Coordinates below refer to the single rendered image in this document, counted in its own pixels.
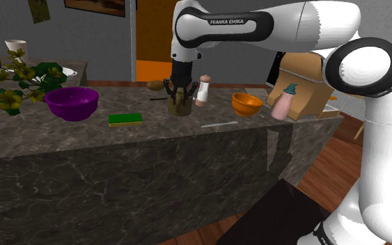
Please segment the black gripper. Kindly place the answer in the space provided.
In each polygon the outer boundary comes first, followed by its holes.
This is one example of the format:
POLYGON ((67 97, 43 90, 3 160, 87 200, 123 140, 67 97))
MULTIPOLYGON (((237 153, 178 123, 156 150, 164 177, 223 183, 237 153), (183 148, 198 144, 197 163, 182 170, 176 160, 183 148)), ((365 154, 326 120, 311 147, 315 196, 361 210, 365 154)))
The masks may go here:
POLYGON ((163 85, 167 94, 171 97, 173 103, 175 103, 177 88, 184 88, 184 101, 189 97, 192 97, 195 90, 197 89, 198 82, 192 81, 191 78, 192 66, 193 62, 180 62, 177 60, 172 60, 171 80, 169 78, 163 79, 163 85), (173 83, 173 89, 170 89, 170 82, 173 83))

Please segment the olive green cup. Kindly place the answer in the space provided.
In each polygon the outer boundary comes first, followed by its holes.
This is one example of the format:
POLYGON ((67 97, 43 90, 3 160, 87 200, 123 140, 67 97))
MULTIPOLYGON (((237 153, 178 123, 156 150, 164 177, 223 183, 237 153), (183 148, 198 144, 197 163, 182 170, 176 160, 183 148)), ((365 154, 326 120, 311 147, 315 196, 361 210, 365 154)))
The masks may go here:
POLYGON ((183 88, 177 89, 175 94, 175 103, 172 97, 168 96, 168 112, 174 116, 188 116, 191 113, 193 97, 189 96, 185 101, 183 100, 183 88))

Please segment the white and tan pepper mill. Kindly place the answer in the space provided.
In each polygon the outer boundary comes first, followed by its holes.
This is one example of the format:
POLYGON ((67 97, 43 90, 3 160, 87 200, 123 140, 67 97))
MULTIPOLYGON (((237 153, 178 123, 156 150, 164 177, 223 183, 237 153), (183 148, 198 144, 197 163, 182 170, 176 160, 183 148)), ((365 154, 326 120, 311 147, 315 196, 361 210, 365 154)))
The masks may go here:
POLYGON ((207 74, 200 77, 200 86, 198 94, 196 96, 195 104, 197 106, 205 106, 207 104, 208 90, 210 86, 211 78, 207 74))

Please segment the silver knife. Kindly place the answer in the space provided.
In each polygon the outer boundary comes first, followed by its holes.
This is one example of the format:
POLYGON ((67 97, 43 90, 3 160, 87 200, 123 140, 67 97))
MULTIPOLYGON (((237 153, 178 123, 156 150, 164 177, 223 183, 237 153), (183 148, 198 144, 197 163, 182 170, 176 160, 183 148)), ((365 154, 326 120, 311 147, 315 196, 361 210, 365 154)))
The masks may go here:
POLYGON ((208 128, 208 127, 220 127, 224 125, 236 125, 238 124, 237 121, 230 121, 230 122, 222 122, 222 123, 214 123, 209 125, 202 125, 201 128, 208 128))

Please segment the green and yellow sponge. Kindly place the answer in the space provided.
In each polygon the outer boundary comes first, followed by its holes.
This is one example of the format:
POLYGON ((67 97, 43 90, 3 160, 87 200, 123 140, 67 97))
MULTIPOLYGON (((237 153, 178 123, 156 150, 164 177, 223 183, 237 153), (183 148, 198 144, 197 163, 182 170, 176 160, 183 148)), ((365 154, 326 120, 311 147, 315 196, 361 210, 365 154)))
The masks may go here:
POLYGON ((140 113, 109 115, 110 127, 123 127, 123 126, 142 125, 142 124, 143 124, 143 119, 140 113))

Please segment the orange bowl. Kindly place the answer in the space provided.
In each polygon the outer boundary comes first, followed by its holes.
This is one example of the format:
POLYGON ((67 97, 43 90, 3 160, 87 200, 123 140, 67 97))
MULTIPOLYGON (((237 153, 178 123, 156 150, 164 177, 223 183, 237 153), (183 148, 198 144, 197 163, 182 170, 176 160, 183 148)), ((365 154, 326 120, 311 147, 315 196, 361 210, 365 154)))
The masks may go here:
POLYGON ((257 112, 263 105, 261 99, 246 93, 233 93, 232 107, 237 115, 250 117, 257 112))

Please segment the pink bottle with teal cap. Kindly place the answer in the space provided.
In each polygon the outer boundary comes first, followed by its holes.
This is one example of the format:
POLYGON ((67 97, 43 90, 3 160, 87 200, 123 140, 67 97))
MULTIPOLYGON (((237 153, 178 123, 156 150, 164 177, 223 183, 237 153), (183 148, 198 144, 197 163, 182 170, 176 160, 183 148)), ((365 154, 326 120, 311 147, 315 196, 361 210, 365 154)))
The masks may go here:
POLYGON ((283 90, 278 102, 273 106, 271 116, 277 120, 285 120, 292 105, 293 96, 296 94, 297 84, 290 84, 283 90))

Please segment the grey side table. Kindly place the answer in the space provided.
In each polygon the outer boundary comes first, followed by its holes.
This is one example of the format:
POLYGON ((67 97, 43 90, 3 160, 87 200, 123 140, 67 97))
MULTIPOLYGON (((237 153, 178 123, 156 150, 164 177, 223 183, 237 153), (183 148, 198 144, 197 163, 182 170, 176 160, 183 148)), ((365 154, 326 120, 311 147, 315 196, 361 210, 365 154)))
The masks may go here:
MULTIPOLYGON (((0 56, 0 61, 2 64, 12 63, 13 60, 8 58, 8 55, 0 56)), ((87 86, 87 76, 86 76, 86 61, 71 61, 71 60, 61 60, 61 59, 49 59, 49 58, 29 58, 28 66, 34 66, 42 62, 58 63, 62 68, 70 68, 71 70, 77 72, 75 76, 69 76, 67 81, 62 84, 62 87, 71 86, 87 86)))

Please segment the purple bowl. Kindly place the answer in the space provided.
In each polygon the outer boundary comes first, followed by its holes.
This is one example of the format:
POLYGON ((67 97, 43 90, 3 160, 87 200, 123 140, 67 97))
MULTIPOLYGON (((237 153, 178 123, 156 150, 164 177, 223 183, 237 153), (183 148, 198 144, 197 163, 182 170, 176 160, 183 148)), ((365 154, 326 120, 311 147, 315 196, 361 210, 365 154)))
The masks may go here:
POLYGON ((85 87, 67 87, 53 90, 45 95, 49 110, 66 121, 82 121, 97 109, 99 94, 85 87))

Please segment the brown cardboard box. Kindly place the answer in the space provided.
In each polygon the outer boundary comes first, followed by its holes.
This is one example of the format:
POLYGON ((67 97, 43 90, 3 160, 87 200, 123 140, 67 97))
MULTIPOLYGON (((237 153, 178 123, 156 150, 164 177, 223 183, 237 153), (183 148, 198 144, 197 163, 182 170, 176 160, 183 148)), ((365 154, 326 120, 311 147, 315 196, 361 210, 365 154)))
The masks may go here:
POLYGON ((314 53, 287 53, 281 59, 279 77, 273 90, 266 99, 270 106, 277 103, 284 90, 295 84, 288 117, 293 120, 302 118, 331 118, 339 110, 327 104, 333 88, 326 85, 322 76, 323 59, 314 53))

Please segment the dark robot stand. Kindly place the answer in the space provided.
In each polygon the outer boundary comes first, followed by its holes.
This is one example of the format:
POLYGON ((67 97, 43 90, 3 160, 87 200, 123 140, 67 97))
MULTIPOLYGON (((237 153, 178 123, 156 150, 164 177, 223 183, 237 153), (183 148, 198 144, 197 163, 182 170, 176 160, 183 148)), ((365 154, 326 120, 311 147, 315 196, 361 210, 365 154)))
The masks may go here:
POLYGON ((279 180, 216 245, 297 245, 330 212, 285 180, 279 180))

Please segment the white cup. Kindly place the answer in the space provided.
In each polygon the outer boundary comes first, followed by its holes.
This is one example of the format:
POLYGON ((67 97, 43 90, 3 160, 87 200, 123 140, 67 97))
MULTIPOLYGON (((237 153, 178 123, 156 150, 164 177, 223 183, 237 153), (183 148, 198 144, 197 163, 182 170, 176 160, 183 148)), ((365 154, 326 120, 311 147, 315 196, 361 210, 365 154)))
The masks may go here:
POLYGON ((21 49, 24 52, 24 55, 21 58, 17 58, 19 62, 28 63, 28 47, 27 42, 24 40, 5 40, 5 44, 10 51, 17 52, 18 49, 21 49))

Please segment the yellow flowering plant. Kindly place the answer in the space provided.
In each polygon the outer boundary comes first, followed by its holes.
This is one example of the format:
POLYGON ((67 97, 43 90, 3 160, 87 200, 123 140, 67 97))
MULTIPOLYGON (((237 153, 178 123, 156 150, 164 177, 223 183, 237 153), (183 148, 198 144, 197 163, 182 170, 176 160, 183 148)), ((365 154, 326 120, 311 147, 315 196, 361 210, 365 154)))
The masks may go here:
POLYGON ((60 89, 67 81, 67 74, 58 63, 39 63, 32 67, 26 62, 26 52, 9 50, 11 64, 0 61, 0 109, 11 116, 20 114, 24 100, 43 102, 45 95, 60 89))

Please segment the framed wall picture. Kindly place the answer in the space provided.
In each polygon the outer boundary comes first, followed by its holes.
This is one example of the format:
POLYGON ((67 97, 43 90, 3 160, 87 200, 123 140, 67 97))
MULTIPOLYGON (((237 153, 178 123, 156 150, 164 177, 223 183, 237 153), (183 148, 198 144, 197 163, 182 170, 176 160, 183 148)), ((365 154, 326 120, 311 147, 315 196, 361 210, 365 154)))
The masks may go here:
POLYGON ((125 0, 64 0, 65 7, 125 17, 125 0))

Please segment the olive wall poster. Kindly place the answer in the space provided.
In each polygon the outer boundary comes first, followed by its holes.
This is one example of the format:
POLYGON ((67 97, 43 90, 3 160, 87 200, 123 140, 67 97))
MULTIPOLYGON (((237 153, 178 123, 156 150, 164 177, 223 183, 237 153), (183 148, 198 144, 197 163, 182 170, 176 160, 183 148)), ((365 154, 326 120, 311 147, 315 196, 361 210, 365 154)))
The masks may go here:
POLYGON ((41 23, 50 20, 47 0, 28 0, 33 23, 41 23))

